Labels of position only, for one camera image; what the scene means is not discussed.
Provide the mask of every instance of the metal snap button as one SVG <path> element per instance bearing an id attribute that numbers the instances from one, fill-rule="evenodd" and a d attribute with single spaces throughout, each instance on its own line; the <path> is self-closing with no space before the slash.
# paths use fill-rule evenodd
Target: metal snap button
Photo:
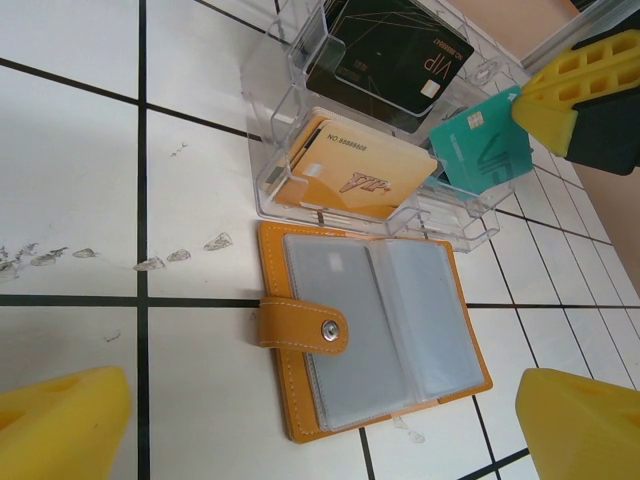
<path id="1" fill-rule="evenodd" d="M 340 335 L 340 327 L 333 320 L 325 320 L 322 324 L 322 336 L 327 342 L 333 342 Z"/>

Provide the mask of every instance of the black vip card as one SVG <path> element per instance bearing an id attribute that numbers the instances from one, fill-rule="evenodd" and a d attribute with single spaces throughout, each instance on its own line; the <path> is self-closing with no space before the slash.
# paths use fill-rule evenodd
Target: black vip card
<path id="1" fill-rule="evenodd" d="M 311 63 L 307 87 L 407 132 L 473 53 L 412 0 L 334 0 L 325 12 L 340 42 L 329 42 Z"/>

